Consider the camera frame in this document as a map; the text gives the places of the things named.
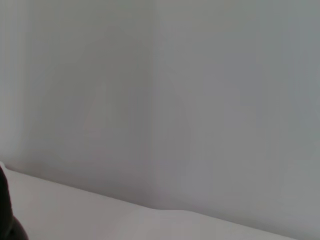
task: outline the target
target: gray wall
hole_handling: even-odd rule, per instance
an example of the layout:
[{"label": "gray wall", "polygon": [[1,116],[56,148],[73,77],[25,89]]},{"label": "gray wall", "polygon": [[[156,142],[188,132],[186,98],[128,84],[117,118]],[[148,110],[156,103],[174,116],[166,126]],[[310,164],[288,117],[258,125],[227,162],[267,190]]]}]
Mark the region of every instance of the gray wall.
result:
[{"label": "gray wall", "polygon": [[1,4],[11,169],[320,239],[319,1]]}]

